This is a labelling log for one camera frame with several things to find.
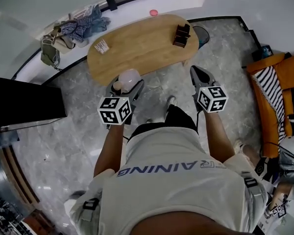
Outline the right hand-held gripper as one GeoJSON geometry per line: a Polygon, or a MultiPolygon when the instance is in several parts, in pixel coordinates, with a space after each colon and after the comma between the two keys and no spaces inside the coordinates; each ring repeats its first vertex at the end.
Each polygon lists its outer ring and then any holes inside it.
{"type": "Polygon", "coordinates": [[[225,87],[216,82],[208,70],[195,65],[190,68],[190,76],[192,85],[195,86],[193,99],[196,110],[206,113],[223,111],[229,99],[225,87]]]}

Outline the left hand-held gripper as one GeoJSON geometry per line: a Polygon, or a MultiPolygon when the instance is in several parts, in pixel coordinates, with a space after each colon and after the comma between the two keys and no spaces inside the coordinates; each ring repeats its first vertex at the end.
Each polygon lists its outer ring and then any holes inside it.
{"type": "Polygon", "coordinates": [[[99,101],[98,114],[101,122],[106,125],[130,125],[136,109],[134,101],[144,88],[144,80],[141,79],[128,93],[122,93],[113,86],[118,80],[119,76],[116,76],[110,82],[106,87],[105,97],[99,101]]]}

